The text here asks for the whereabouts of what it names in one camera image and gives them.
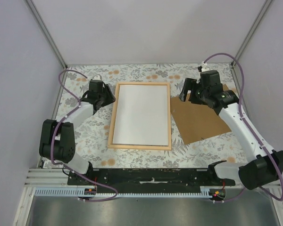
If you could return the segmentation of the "brown cardboard backing board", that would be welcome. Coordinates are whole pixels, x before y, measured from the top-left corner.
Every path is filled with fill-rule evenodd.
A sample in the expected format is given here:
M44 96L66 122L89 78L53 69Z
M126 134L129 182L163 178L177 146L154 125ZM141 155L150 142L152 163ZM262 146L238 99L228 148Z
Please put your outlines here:
M206 105L170 99L171 114L185 145L231 132L227 124Z

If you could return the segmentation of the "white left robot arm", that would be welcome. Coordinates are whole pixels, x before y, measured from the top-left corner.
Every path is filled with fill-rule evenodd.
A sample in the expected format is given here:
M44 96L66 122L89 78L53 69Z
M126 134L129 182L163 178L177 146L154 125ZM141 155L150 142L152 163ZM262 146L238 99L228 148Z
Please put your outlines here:
M116 100L108 84L91 80L89 89L79 99L78 106L59 120L45 120L42 125L39 154L53 164L64 165L78 173L84 185L94 181L92 164L81 157L75 148L75 129L100 108Z

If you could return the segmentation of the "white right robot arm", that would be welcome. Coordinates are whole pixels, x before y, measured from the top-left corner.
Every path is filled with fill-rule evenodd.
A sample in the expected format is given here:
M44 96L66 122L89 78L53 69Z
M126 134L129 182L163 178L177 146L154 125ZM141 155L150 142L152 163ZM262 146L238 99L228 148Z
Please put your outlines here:
M199 80L185 79L179 99L213 109L245 151L248 161L245 165L226 161L210 164L206 178L211 185L231 179L253 190L277 180L283 181L283 151L276 151L263 139L239 104L237 95L224 90L218 71L201 72Z

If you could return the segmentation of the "floral patterned table mat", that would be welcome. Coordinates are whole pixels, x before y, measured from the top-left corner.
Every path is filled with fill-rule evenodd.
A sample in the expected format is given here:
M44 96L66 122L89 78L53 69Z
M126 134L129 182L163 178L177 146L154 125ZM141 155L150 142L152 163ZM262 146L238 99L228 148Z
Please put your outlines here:
M175 97L186 78L199 77L197 67L197 64L73 65L67 73L67 89L59 101L57 117L76 106L76 98L88 89L89 79L98 74L111 90L121 81L169 82L171 97ZM175 122L171 123L171 151L109 149L112 108L112 105L101 108L75 130L76 152L96 168L205 168L220 160L247 162L233 133L185 145Z

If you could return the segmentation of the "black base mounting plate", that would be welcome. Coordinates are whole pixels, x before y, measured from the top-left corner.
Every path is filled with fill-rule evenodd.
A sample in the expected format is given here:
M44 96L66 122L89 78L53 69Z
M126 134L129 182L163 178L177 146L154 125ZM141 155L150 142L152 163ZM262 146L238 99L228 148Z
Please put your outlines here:
M149 184L153 182L167 184L191 184L193 186L234 186L232 179L220 179L206 168L124 168L93 169L87 178L92 181L116 187L120 184Z

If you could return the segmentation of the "right aluminium frame post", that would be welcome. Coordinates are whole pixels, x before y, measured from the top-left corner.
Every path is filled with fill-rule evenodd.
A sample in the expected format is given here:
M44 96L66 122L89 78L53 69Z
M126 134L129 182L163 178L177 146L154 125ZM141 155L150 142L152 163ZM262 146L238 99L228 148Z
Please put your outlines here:
M243 55L244 51L246 50L248 44L250 43L251 39L253 38L255 32L259 28L260 24L264 20L264 17L268 13L270 7L272 6L274 0L265 0L262 7L260 8L256 18L254 19L252 25L250 26L242 44L240 45L238 52L235 55L236 60L239 62L241 56Z

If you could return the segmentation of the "aluminium frame post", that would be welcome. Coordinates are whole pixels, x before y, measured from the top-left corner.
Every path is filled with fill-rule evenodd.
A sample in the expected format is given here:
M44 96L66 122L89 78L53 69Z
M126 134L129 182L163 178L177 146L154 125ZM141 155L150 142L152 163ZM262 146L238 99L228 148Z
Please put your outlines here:
M67 68L67 64L63 59L53 37L51 36L45 22L42 19L41 14L39 13L35 3L33 0L25 0L26 5L28 6L30 12L32 13L34 19L36 20L41 32L43 33L47 43L49 44L51 50L53 51L55 57L57 58L59 64L62 66L63 69Z
M265 0L262 7L260 8L256 18L254 19L252 25L250 26L242 44L240 45L238 52L235 55L236 60L239 62L241 56L243 55L244 51L246 50L248 44L250 43L251 39L253 38L255 32L259 28L260 24L264 20L264 17L268 13L270 7L272 6L274 0Z

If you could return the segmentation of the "aluminium front rail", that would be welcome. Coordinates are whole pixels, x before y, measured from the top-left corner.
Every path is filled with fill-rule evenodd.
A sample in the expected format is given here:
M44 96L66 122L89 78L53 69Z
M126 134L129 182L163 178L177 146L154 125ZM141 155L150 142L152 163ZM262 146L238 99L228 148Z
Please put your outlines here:
M25 186L26 187L91 187L91 185L68 185L68 176L62 172L62 169L29 169ZM226 188L243 188L241 182L236 181L234 186L226 186ZM281 188L280 182L272 182L264 188ZM222 186L200 185L200 188L222 188Z

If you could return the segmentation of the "left aluminium frame post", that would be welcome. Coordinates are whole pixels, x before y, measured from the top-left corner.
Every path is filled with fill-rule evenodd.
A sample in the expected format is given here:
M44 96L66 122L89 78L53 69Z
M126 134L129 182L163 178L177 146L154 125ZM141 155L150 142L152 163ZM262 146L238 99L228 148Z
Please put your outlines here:
M32 13L34 19L36 20L41 32L43 33L47 43L49 44L51 50L53 51L55 57L57 58L59 64L62 66L63 69L67 68L67 64L63 59L53 37L51 36L45 22L42 19L41 14L39 13L35 3L33 0L25 0L26 5L28 6L30 12Z

